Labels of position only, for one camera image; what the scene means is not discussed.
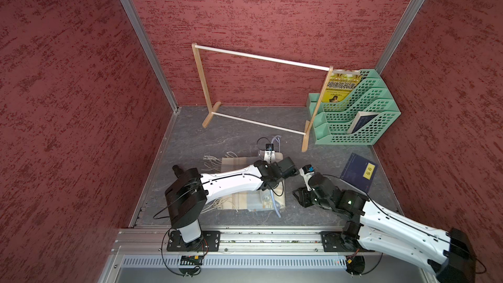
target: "yellow label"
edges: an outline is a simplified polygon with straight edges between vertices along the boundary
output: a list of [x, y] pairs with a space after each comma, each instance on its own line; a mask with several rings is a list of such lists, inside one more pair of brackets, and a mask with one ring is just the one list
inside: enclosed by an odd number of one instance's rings
[[372, 177], [372, 173], [374, 173], [374, 168], [376, 168], [376, 166], [369, 163], [367, 165], [367, 169], [365, 169], [365, 172], [363, 173], [363, 177], [370, 179]]

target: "blue cable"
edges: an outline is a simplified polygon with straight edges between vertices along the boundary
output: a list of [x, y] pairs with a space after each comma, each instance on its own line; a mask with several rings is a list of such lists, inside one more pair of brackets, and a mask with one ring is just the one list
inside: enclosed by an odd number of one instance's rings
[[278, 208], [276, 207], [276, 200], [274, 199], [274, 193], [273, 193], [273, 190], [272, 189], [269, 189], [271, 191], [271, 201], [273, 202], [273, 206], [274, 206], [274, 211], [276, 211], [276, 214], [278, 215], [278, 217], [281, 217], [281, 214], [280, 214], [280, 211], [278, 210]]

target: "black mounting plate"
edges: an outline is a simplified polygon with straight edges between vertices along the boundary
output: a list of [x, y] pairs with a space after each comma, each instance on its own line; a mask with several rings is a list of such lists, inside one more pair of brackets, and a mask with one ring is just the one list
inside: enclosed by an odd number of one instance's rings
[[[355, 252], [349, 251], [343, 247], [341, 233], [342, 232], [319, 232], [321, 235], [321, 242], [323, 243], [323, 250], [325, 252]], [[373, 250], [360, 248], [360, 252], [371, 251]]]
[[[203, 246], [199, 246], [197, 251], [206, 252], [208, 251], [218, 251], [218, 247], [220, 246], [220, 231], [203, 231], [201, 230], [201, 234], [203, 235]], [[170, 239], [167, 242], [167, 251], [196, 251], [189, 250], [185, 247], [184, 240], [180, 235], [179, 231], [172, 231], [170, 234]]]

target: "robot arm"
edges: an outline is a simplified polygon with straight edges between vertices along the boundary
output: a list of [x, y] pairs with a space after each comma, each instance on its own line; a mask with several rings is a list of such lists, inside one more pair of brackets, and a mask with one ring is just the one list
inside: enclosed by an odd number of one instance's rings
[[[301, 169], [302, 176], [309, 167]], [[311, 174], [306, 187], [294, 196], [303, 207], [317, 205], [346, 219], [340, 240], [349, 251], [363, 248], [386, 253], [423, 268], [440, 283], [475, 281], [476, 256], [460, 230], [446, 232], [408, 219], [360, 192], [340, 190], [319, 173]]]
[[166, 189], [166, 202], [171, 226], [180, 231], [187, 248], [199, 244], [198, 217], [205, 204], [235, 192], [274, 189], [299, 173], [289, 157], [270, 164], [256, 161], [240, 170], [218, 174], [199, 174], [196, 168], [183, 171], [177, 165], [173, 171], [178, 179]]

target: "mint green magazine holder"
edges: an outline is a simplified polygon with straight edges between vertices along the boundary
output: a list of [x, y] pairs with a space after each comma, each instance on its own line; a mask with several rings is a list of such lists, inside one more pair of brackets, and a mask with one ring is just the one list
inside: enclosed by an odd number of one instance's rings
[[[400, 116], [400, 111], [384, 81], [375, 70], [362, 69], [367, 76], [341, 102], [322, 103], [313, 123], [316, 144], [373, 145]], [[310, 93], [307, 107], [312, 116], [319, 93]], [[380, 113], [361, 129], [347, 134], [358, 111]]]

